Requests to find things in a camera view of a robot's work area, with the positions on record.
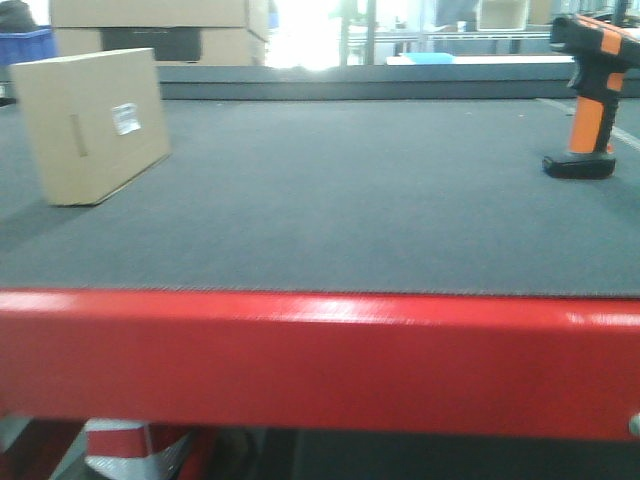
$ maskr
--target red metal frame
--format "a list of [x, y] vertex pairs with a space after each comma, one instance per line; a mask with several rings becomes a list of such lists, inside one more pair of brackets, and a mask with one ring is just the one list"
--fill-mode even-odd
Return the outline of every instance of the red metal frame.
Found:
[[640, 301], [0, 292], [32, 416], [631, 440]]
[[191, 452], [185, 460], [177, 480], [200, 480], [204, 478], [211, 463], [218, 431], [213, 428], [201, 428], [194, 432]]

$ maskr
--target red and white striped base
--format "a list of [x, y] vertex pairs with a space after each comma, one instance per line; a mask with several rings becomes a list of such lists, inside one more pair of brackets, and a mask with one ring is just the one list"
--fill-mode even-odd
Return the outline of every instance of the red and white striped base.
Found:
[[169, 480], [189, 453], [187, 428], [94, 419], [86, 463], [111, 480]]

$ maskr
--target gray belt surface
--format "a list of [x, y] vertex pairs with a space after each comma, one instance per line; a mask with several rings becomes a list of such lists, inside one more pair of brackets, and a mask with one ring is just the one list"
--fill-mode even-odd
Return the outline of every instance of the gray belt surface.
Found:
[[[640, 101], [619, 126], [640, 135]], [[538, 101], [166, 102], [174, 154], [95, 208], [45, 204], [0, 108], [0, 287], [640, 295], [640, 152], [555, 180]]]

